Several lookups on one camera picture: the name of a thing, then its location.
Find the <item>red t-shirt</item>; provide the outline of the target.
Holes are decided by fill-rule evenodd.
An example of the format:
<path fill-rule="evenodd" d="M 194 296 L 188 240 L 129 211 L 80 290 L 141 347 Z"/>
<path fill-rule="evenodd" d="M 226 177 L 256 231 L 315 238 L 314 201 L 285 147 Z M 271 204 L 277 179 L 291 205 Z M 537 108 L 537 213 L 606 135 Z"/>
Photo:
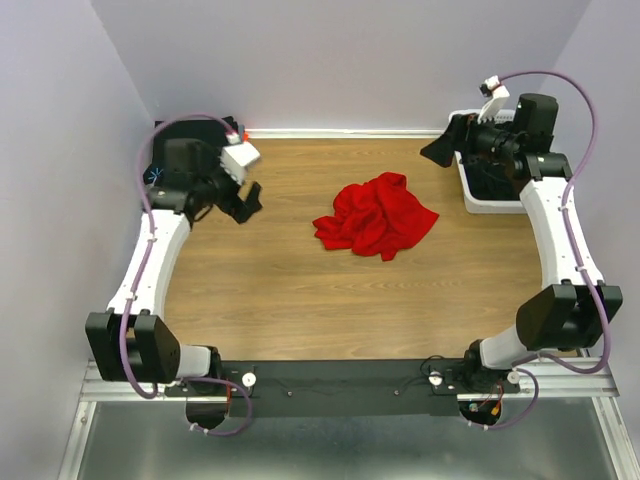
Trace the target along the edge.
<path fill-rule="evenodd" d="M 438 219 L 438 213 L 409 191 L 405 175 L 384 172 L 345 186 L 333 200 L 333 213 L 312 225 L 327 250 L 348 249 L 391 261 L 398 252 L 415 247 Z"/>

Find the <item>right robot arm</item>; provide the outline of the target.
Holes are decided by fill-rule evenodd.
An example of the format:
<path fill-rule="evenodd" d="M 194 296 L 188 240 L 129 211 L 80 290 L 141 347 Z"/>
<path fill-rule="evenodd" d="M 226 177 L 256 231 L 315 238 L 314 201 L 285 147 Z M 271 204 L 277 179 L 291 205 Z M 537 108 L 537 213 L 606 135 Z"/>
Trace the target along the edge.
<path fill-rule="evenodd" d="M 477 340 L 464 356 L 467 380 L 505 373 L 537 356 L 603 343 L 620 309 L 619 287 L 606 282 L 591 258 L 576 212 L 567 157 L 552 151 L 557 100 L 526 93 L 512 118 L 498 122 L 498 102 L 453 112 L 440 137 L 421 155 L 448 168 L 486 161 L 503 167 L 533 229 L 541 264 L 539 293 L 522 304 L 512 327 Z"/>

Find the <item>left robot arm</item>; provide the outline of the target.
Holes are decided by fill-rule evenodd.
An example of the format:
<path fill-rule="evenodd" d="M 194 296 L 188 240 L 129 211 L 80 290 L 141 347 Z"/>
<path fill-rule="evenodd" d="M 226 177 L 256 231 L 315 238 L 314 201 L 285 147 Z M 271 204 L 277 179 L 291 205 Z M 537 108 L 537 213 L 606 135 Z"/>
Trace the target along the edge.
<path fill-rule="evenodd" d="M 258 183 L 246 197 L 239 195 L 261 155 L 235 135 L 157 139 L 148 152 L 146 201 L 130 264 L 105 311 L 88 316 L 86 336 L 105 381 L 169 384 L 219 378 L 217 349 L 178 341 L 164 322 L 165 299 L 179 253 L 197 221 L 218 209 L 242 224 L 261 210 Z"/>

